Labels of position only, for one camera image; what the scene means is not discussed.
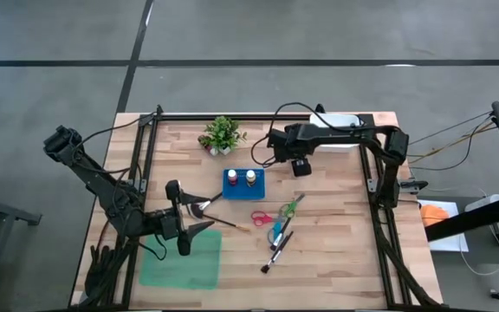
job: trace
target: black cable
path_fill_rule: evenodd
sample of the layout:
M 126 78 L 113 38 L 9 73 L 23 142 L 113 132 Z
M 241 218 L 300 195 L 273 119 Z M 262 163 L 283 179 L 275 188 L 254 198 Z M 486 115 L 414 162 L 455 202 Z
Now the black cable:
M 258 140 L 252 147 L 251 147 L 251 151 L 250 151 L 250 154 L 251 154 L 251 158 L 253 159 L 253 161 L 256 162 L 256 164 L 262 166 L 263 168 L 267 168 L 267 167 L 270 167 L 272 165 L 274 165 L 276 163 L 276 160 L 270 162 L 272 159 L 275 158 L 275 156 L 271 157 L 270 159 L 267 159 L 265 161 L 263 161 L 262 163 L 261 162 L 258 162 L 256 160 L 256 158 L 254 157 L 253 155 L 253 151 L 256 147 L 257 144 L 259 144 L 260 142 L 262 142 L 263 140 L 267 139 L 269 136 L 270 136 L 270 133 L 273 129 L 273 126 L 275 124 L 275 120 L 276 120 L 276 116 L 278 115 L 278 113 L 281 111 L 281 109 L 285 108 L 285 107 L 288 107 L 288 106 L 301 106 L 301 107 L 305 107 L 307 110 L 309 110 L 311 113 L 313 113 L 315 116 L 317 116 L 317 118 L 322 121 L 322 123 L 324 123 L 327 127 L 329 127 L 330 129 L 334 130 L 334 131 L 339 131 L 339 132 L 343 132 L 343 133 L 346 133 L 348 131 L 348 128 L 351 128 L 351 127 L 335 127 L 331 124 L 329 124 L 326 120 L 324 120 L 317 112 L 315 112 L 314 109 L 312 109 L 311 107 L 309 107 L 308 105 L 306 104 L 303 104 L 303 103 L 300 103 L 300 102 L 290 102 L 290 103 L 285 103 L 285 104 L 282 104 L 281 106 L 279 106 L 275 113 L 273 114 L 273 117 L 270 121 L 270 126 L 269 126 L 269 131 L 267 132 L 267 134 L 265 134 L 265 136 Z M 373 129 L 380 129 L 380 128 L 391 128 L 391 129 L 399 129 L 398 127 L 396 126 L 376 126 L 376 127 L 356 127 L 356 129 L 359 129 L 359 130 L 373 130 Z M 380 145 L 380 142 L 378 142 L 377 140 L 375 140 L 375 143 L 379 146 L 379 150 L 381 153 L 385 154 L 386 156 L 388 157 L 391 157 L 390 154 L 388 154 L 383 148 L 382 146 Z
M 136 121 L 140 121 L 142 118 L 145 118 L 147 117 L 148 115 L 141 115 L 139 118 L 135 119 L 135 120 L 132 120 L 130 122 L 128 122 L 127 124 L 125 125 L 120 125 L 120 126 L 117 126 L 117 127 L 110 127 L 110 128 L 107 128 L 107 129 L 103 129 L 103 130 L 100 130 L 98 132 L 95 132 L 95 133 L 92 133 L 90 135 L 87 136 L 86 139 L 82 140 L 82 142 L 80 142 L 78 145 L 75 146 L 75 148 L 73 149 L 73 161 L 75 161 L 76 157 L 75 157 L 75 154 L 78 152 L 78 148 L 80 148 L 80 146 L 84 145 L 86 142 L 88 142 L 90 139 L 92 139 L 94 136 L 97 136 L 97 135 L 100 135 L 102 133 L 106 133 L 106 132 L 109 132 L 109 131 L 113 131 L 113 130 L 117 130 L 117 129 L 121 129 L 123 127 L 128 127 L 128 126 L 131 126 L 132 124 L 134 124 Z M 79 164 L 76 164 L 75 165 L 79 166 L 80 168 L 83 168 L 85 170 L 88 170 L 88 171 L 91 171 L 91 172 L 98 172 L 98 173 L 119 173 L 119 172 L 125 172 L 125 171 L 128 171 L 130 168 L 124 168 L 124 169 L 119 169 L 119 170 L 114 170 L 114 171 L 107 171 L 107 170 L 98 170 L 98 169 L 93 169 L 93 168 L 88 168 L 88 167 L 85 167 L 83 165 L 79 165 Z
M 437 135 L 437 134 L 440 134 L 440 133 L 442 133 L 442 132 L 445 132 L 445 131 L 451 130 L 451 129 L 455 128 L 455 127 L 461 126 L 461 125 L 462 125 L 462 124 L 464 124 L 464 123 L 467 123 L 467 122 L 469 122 L 469 121 L 475 120 L 475 119 L 480 118 L 480 117 L 483 117 L 485 114 L 490 114 L 490 113 L 492 113 L 492 111 L 488 111 L 488 112 L 485 112 L 485 113 L 479 114 L 479 115 L 477 115 L 477 116 L 475 116 L 475 117 L 473 117 L 473 118 L 469 118 L 469 119 L 467 119 L 467 120 L 465 120 L 465 121 L 462 121 L 462 122 L 460 122 L 460 123 L 457 123 L 457 124 L 455 124 L 455 125 L 453 125 L 453 126 L 447 127 L 447 128 L 445 128 L 445 129 L 442 129 L 442 130 L 440 130 L 440 131 L 437 131 L 437 132 L 435 132 L 435 133 L 433 133 L 433 134 L 429 134 L 429 135 L 427 135 L 427 136 L 425 136 L 425 137 L 423 137 L 423 138 L 421 138 L 421 139 L 414 140 L 413 142 L 411 142 L 410 144 L 408 144 L 408 146 L 411 146 L 411 145 L 413 145 L 413 144 L 415 144 L 415 143 L 418 143 L 418 142 L 420 142 L 420 141 L 422 141 L 422 140 L 429 139 L 430 137 L 433 137 L 433 136 L 435 136 L 435 135 Z
M 142 189 L 142 168 L 139 167 L 139 164 L 136 164 L 136 169 L 138 169 L 138 179 L 139 179 L 139 183 L 138 183 L 138 192 L 141 192 L 141 189 Z
M 163 261 L 166 258 L 167 249 L 166 249 L 165 245 L 163 243 L 161 243 L 161 240 L 159 239 L 159 237 L 157 236 L 157 234 L 153 234 L 153 235 L 155 236 L 155 239 L 157 240 L 157 243 L 159 245 L 161 245 L 161 247 L 163 247 L 163 250 L 165 251 L 165 253 L 163 254 L 162 257 L 159 257 L 157 255 L 157 252 L 155 252 L 155 250 L 153 250 L 153 249 L 145 246 L 144 244 L 142 244 L 140 242 L 138 242 L 138 246 L 141 247 L 141 248 L 143 248 L 143 249 L 145 249 L 145 250 L 147 250 L 147 251 L 149 251 L 149 252 L 151 252 L 159 261 Z
M 103 229 L 101 229 L 100 238 L 98 239 L 97 246 L 95 247 L 96 250 L 100 249 L 101 243 L 103 242 L 103 236 L 105 235 L 108 226 L 109 226 L 109 219 L 105 222 L 105 225 L 103 225 Z
M 95 133 L 92 133 L 90 135 L 87 136 L 86 139 L 82 140 L 82 142 L 80 142 L 80 144 L 78 144 L 78 146 L 81 146 L 83 145 L 84 143 L 88 142 L 90 139 L 92 139 L 94 136 L 97 136 L 97 135 L 100 135 L 102 133 L 105 133 L 105 132 L 109 132 L 109 131 L 113 131 L 113 130 L 117 130 L 117 129 L 121 129 L 123 127 L 128 127 L 128 126 L 131 126 L 133 123 L 135 123 L 136 121 L 139 121 L 141 120 L 142 118 L 145 118 L 147 117 L 148 115 L 140 115 L 139 118 L 135 119 L 135 120 L 132 120 L 130 122 L 128 122 L 127 124 L 124 124 L 124 125 L 120 125 L 120 126 L 117 126 L 117 127 L 110 127 L 110 128 L 107 128 L 107 129 L 103 129 L 103 130 L 100 130 L 98 132 L 95 132 Z
M 120 176 L 117 179 L 117 181 L 114 185 L 114 188 L 113 188 L 113 208 L 114 208 L 115 213 L 119 212 L 119 208 L 117 207 L 117 198 L 115 197 L 115 195 L 117 194 L 117 189 L 119 188 L 120 181 L 125 176 L 125 174 L 126 174 L 126 171 L 124 171 L 123 173 L 120 174 Z
M 419 203 L 417 200 L 398 199 L 398 201 L 404 203 L 414 203 L 419 205 L 419 209 L 423 208 L 423 205 L 421 205 L 421 203 Z
M 444 171 L 444 170 L 449 170 L 453 169 L 459 165 L 461 165 L 465 160 L 469 157 L 470 151 L 471 151 L 471 142 L 473 141 L 473 136 L 475 136 L 475 131 L 482 125 L 482 123 L 473 129 L 473 132 L 471 133 L 471 136 L 469 137 L 469 144 L 467 145 L 467 153 L 465 154 L 465 157 L 461 159 L 457 164 L 452 165 L 452 166 L 447 166 L 444 168 L 425 168 L 425 167 L 409 167 L 410 169 L 417 169 L 417 170 L 428 170 L 428 171 Z

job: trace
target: concrete floor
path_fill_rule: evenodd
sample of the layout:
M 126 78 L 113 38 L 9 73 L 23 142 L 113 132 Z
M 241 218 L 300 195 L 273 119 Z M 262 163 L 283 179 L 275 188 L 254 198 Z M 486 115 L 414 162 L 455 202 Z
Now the concrete floor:
M 0 0 L 0 60 L 129 59 L 144 4 Z M 499 1 L 492 0 L 158 0 L 148 22 L 140 59 L 499 59 Z M 111 126 L 125 74 L 0 68 L 0 200 L 44 215 L 36 228 L 13 230 L 0 268 L 0 310 L 66 307 L 94 199 L 44 155 L 42 141 L 61 124 L 83 134 Z M 414 140 L 489 111 L 497 100 L 499 67 L 138 68 L 126 110 L 148 112 L 159 103 L 168 112 L 272 111 L 287 101 L 320 102 L 330 111 L 395 111 Z M 417 143 L 410 153 L 473 126 Z M 98 161 L 107 140 L 87 146 Z M 419 164 L 452 165 L 465 148 Z M 499 193 L 499 134 L 474 139 L 454 170 L 415 174 L 433 188 Z M 448 194 L 480 195 L 468 187 Z M 445 302 L 491 309 L 483 303 L 491 280 L 477 283 L 454 260 L 435 257 Z

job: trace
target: bottle cap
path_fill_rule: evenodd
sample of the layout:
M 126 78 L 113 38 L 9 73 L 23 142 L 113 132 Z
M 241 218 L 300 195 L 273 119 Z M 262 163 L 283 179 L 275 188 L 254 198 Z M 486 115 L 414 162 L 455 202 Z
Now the bottle cap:
M 256 173 L 253 170 L 248 170 L 246 172 L 246 179 L 254 179 L 256 177 Z

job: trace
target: blue block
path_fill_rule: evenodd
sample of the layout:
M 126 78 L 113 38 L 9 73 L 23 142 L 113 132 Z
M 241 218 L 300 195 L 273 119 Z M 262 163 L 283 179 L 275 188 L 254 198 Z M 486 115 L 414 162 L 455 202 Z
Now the blue block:
M 238 174 L 236 185 L 229 183 L 228 172 L 231 169 L 224 169 L 223 171 L 223 198 L 241 200 L 265 198 L 265 171 L 263 169 L 234 169 Z M 246 172 L 248 170 L 253 170 L 256 173 L 256 183 L 253 186 L 249 186 L 246 182 Z

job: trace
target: green cloth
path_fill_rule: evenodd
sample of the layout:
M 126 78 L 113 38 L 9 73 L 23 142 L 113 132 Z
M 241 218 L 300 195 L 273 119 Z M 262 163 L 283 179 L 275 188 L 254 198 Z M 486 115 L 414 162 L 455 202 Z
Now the green cloth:
M 159 261 L 151 252 L 144 250 L 140 284 L 181 289 L 217 287 L 221 262 L 221 231 L 205 230 L 197 234 L 191 241 L 191 253 L 186 257 L 178 254 L 176 238 L 164 241 L 160 237 L 159 240 L 168 250 L 166 258 Z M 163 247 L 157 244 L 153 236 L 147 238 L 146 246 L 160 256 L 163 253 Z

